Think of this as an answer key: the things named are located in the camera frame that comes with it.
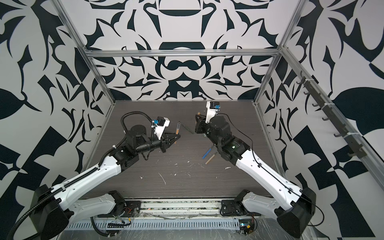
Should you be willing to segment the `brown pen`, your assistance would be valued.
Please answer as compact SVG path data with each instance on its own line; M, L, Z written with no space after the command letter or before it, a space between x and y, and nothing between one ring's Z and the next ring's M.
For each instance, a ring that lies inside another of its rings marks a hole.
M177 129L176 129L176 135L180 135L180 127L181 127L181 122L179 121L177 124Z

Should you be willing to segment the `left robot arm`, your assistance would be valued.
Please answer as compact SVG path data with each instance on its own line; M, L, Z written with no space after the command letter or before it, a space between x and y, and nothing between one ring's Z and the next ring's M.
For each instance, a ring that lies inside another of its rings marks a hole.
M135 125L126 132L124 139L107 151L101 161L78 176L51 188L39 187L33 197L35 209L30 216L37 230L36 239L50 240L68 225L98 215L118 217L125 213L126 201L118 191L87 200L81 197L130 168L139 155L174 144L181 136L165 132L165 127L153 127L151 136L143 125Z

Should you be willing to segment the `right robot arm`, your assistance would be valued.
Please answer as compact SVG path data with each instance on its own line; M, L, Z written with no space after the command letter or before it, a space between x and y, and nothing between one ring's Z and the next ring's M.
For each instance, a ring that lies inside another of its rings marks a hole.
M315 192L300 188L269 167L248 144L232 134L224 117L195 118L195 132L206 135L224 160L247 173L271 195L263 197L244 191L238 195L240 205L249 213L275 219L286 233L300 238L316 212Z

